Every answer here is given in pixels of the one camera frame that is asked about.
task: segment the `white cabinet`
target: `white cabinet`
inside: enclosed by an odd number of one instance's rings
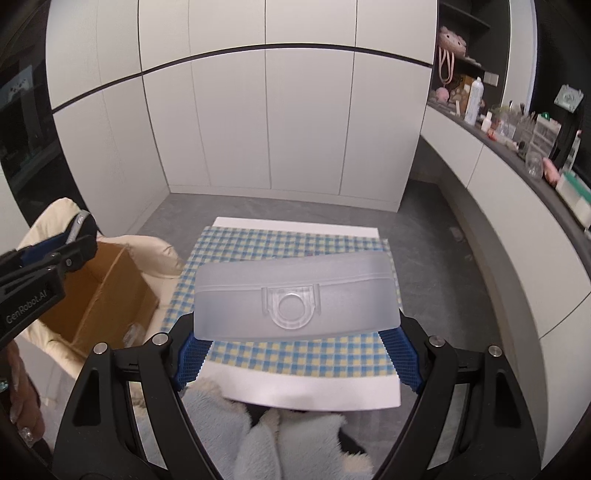
[[[267,0],[267,43],[355,45],[356,0]]]
[[[100,86],[96,49],[99,0],[53,0],[46,31],[51,107]]]
[[[353,52],[267,50],[271,186],[339,193]]]
[[[137,13],[137,2],[51,2],[46,66],[52,108],[139,72]]]
[[[206,57],[192,66],[212,186],[268,189],[265,52]]]
[[[138,25],[143,70],[191,55],[189,0],[139,0]]]
[[[265,43],[265,0],[190,0],[191,55]]]
[[[356,45],[433,63],[437,0],[359,0]]]
[[[103,97],[124,174],[131,218],[139,219],[146,209],[153,211],[168,195],[150,127],[142,79],[127,80],[106,88]]]
[[[16,248],[29,226],[12,196],[4,172],[0,168],[0,255]]]
[[[353,65],[340,193],[398,206],[417,148],[431,70],[364,53],[355,53]]]
[[[577,252],[538,196],[487,147],[468,190],[509,255],[544,336],[591,291]]]
[[[421,135],[467,187],[482,151],[482,142],[430,106],[425,110]]]
[[[138,3],[100,0],[96,19],[100,83],[138,73]]]
[[[78,100],[54,120],[68,166],[101,231],[106,236],[132,231],[167,193],[141,79]]]
[[[548,391],[543,465],[552,460],[591,401],[591,297],[541,340]]]
[[[144,76],[150,118],[169,185],[209,185],[189,62]]]

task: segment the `tile floor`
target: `tile floor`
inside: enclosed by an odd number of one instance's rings
[[[492,305],[470,246],[434,184],[409,181],[398,213],[288,200],[171,194],[138,232],[172,244],[187,258],[204,227],[218,216],[377,227],[389,240],[405,314],[428,334],[458,348],[500,345]],[[432,465],[444,462],[459,421],[463,391],[456,389]],[[376,466],[408,417],[415,395],[402,386],[402,406],[348,413],[345,431],[364,446]]]

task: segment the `plastic bottle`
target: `plastic bottle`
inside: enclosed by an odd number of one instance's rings
[[[488,133],[488,131],[491,129],[491,125],[492,125],[492,112],[488,112],[486,114],[486,118],[482,121],[482,126],[481,126],[480,130],[482,130],[484,133]]]
[[[480,77],[472,82],[470,88],[470,98],[468,99],[468,107],[466,108],[466,115],[464,121],[469,125],[476,125],[476,118],[478,118],[478,112],[480,110],[480,101],[484,94],[484,85]]]

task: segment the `spray can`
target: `spray can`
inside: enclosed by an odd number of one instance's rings
[[[468,99],[468,106],[466,107],[466,115],[464,121],[469,125],[476,125],[476,118],[478,118],[478,112],[480,111],[480,102],[484,95],[484,85],[480,77],[472,82],[472,88],[470,88],[470,98]]]

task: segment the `cardboard package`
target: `cardboard package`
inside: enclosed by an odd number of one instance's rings
[[[125,247],[98,242],[96,256],[66,275],[66,298],[40,320],[82,357],[98,342],[124,348],[143,342],[158,299]]]

